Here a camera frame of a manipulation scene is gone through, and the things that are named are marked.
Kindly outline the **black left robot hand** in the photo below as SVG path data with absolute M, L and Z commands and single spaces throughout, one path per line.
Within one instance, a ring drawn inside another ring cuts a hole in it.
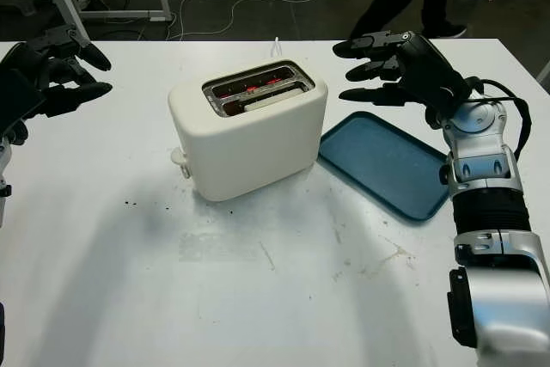
M 108 93 L 112 85 L 96 81 L 82 63 L 100 71 L 112 68 L 107 56 L 72 25 L 16 43 L 1 59 L 1 120 L 58 116 Z

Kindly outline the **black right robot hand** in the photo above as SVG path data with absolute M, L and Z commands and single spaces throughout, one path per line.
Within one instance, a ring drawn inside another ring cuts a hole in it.
M 439 121 L 452 118 L 471 94 L 468 83 L 442 53 L 424 36 L 411 31 L 363 34 L 336 44 L 333 53 L 339 58 L 368 60 L 345 74 L 348 81 L 383 81 L 376 89 L 341 92 L 339 98 L 345 101 L 392 107 L 418 103 Z

